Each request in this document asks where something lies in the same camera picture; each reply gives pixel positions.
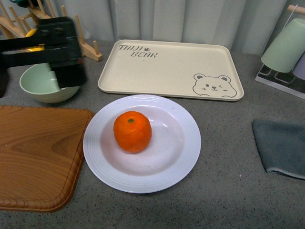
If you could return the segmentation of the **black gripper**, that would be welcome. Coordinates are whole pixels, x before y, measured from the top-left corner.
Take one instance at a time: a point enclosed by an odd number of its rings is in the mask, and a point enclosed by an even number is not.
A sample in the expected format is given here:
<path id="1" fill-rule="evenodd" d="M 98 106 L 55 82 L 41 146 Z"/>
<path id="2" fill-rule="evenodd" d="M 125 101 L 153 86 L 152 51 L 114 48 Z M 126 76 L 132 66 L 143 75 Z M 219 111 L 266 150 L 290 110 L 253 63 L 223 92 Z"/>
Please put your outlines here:
<path id="1" fill-rule="evenodd" d="M 45 44 L 43 51 L 30 52 L 26 49 L 39 44 Z M 9 68 L 39 63 L 50 66 L 60 88 L 81 86 L 87 82 L 81 48 L 71 18 L 40 19 L 33 36 L 0 42 L 0 95 L 5 95 L 9 84 Z"/>

